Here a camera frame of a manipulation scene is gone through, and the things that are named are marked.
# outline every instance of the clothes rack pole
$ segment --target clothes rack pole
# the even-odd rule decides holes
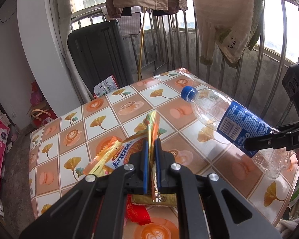
[[[143,52],[143,41],[144,41],[145,14],[146,14],[146,8],[144,7],[142,34],[141,34],[141,45],[140,45],[140,57],[139,57],[140,59],[138,61],[138,81],[140,81],[142,79],[141,66],[142,66],[142,52]]]

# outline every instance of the plastic water bottle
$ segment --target plastic water bottle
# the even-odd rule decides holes
[[[285,148],[245,150],[244,143],[247,138],[267,135],[279,130],[265,123],[227,94],[213,88],[197,91],[191,86],[186,86],[182,90],[181,97],[191,104],[200,122],[220,133],[248,155],[268,177],[278,178],[280,172],[290,166],[290,156],[293,151],[286,151]]]

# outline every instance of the red wrapper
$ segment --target red wrapper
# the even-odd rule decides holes
[[[138,223],[140,226],[152,223],[146,207],[134,205],[132,203],[132,195],[129,194],[126,201],[125,217],[130,219],[133,223]]]

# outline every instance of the tile pattern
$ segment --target tile pattern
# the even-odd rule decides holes
[[[186,69],[170,71],[123,87],[85,104],[31,134],[29,182],[36,218],[84,178],[83,168],[113,137],[133,135],[152,110],[161,116],[162,148],[195,174],[218,173],[272,224],[277,224],[299,175],[297,160],[271,180],[238,148],[205,127],[180,98],[185,85],[212,87]],[[178,232],[173,208],[148,208],[154,225]],[[142,232],[127,222],[123,237]]]

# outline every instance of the white wall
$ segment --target white wall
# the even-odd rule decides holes
[[[49,0],[17,0],[20,37],[32,73],[59,117],[79,107],[53,28]]]
[[[7,20],[17,8],[17,0],[6,0],[0,9],[0,18]],[[17,22],[17,13],[5,23],[0,22],[0,102],[20,128],[30,124],[27,115],[31,83],[34,81],[24,53]]]

